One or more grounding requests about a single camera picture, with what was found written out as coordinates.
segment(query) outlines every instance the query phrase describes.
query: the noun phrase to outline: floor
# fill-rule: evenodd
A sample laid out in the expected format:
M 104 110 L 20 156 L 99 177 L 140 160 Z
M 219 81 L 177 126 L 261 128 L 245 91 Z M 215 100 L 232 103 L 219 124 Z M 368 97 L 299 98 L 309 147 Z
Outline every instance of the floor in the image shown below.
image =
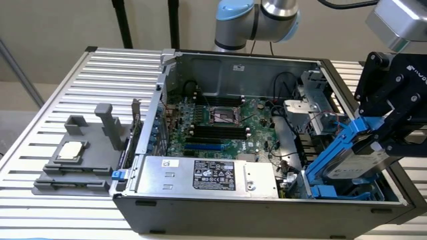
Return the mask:
M 44 100 L 57 85 L 36 83 Z M 37 106 L 18 82 L 0 81 L 0 153 L 5 154 L 37 113 Z

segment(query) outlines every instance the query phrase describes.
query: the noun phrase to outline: blue plastic latch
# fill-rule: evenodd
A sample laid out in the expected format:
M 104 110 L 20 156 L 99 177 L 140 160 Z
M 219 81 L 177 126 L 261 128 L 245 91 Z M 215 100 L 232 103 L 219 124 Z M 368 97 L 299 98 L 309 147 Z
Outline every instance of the blue plastic latch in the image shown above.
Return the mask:
M 301 12 L 300 12 L 300 10 L 297 10 L 296 19 L 293 21 L 293 25 L 291 27 L 291 30 L 287 32 L 284 37 L 276 43 L 284 43 L 285 41 L 288 41 L 293 37 L 296 30 L 299 29 L 300 21 L 301 21 Z
M 217 4 L 216 20 L 227 21 L 244 15 L 253 8 L 253 0 L 221 0 Z
M 125 180 L 125 172 L 124 171 L 113 171 L 111 175 L 111 179 L 115 181 Z
M 312 197 L 333 199 L 337 197 L 335 187 L 331 185 L 315 185 L 311 187 Z

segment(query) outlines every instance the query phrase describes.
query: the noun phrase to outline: white wall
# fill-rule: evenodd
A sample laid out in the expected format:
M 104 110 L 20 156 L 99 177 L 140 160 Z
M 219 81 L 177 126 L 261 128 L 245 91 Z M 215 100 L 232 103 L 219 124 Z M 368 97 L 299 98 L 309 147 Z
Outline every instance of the white wall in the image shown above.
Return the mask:
M 211 50 L 219 0 L 180 0 L 180 47 Z M 273 44 L 276 55 L 361 61 L 387 51 L 364 24 L 371 8 L 332 10 L 299 0 L 301 23 L 288 43 Z M 135 48 L 169 45 L 167 0 L 125 0 Z M 111 0 L 0 0 L 0 38 L 30 81 L 57 84 L 87 46 L 121 48 Z M 267 42 L 253 53 L 269 54 Z M 0 81 L 16 77 L 0 60 Z

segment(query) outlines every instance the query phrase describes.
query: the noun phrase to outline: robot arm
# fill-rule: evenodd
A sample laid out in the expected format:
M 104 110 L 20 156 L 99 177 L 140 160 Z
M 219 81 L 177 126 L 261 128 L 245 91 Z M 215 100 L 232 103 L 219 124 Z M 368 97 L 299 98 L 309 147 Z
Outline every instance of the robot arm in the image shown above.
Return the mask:
M 221 0 L 216 11 L 215 51 L 244 52 L 247 40 L 283 42 L 297 30 L 296 0 Z
M 375 6 L 365 24 L 384 45 L 400 53 L 427 54 L 427 3 L 421 0 L 368 0 L 351 4 L 317 0 L 336 10 Z M 221 0 L 216 11 L 215 47 L 245 52 L 247 40 L 285 42 L 300 23 L 297 0 Z
M 421 54 L 368 55 L 355 91 L 357 117 L 301 173 L 308 198 L 348 198 L 343 186 L 372 182 L 403 157 L 427 157 L 425 138 L 408 139 L 427 125 L 425 61 Z

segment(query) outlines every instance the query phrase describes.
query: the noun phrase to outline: blue clip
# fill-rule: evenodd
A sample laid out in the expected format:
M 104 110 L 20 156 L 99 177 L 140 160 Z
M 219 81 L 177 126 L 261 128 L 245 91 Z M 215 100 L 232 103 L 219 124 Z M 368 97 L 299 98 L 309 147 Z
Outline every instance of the blue clip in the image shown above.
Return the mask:
M 111 175 L 111 179 L 113 181 L 124 181 L 125 180 L 125 172 L 124 171 L 113 171 Z

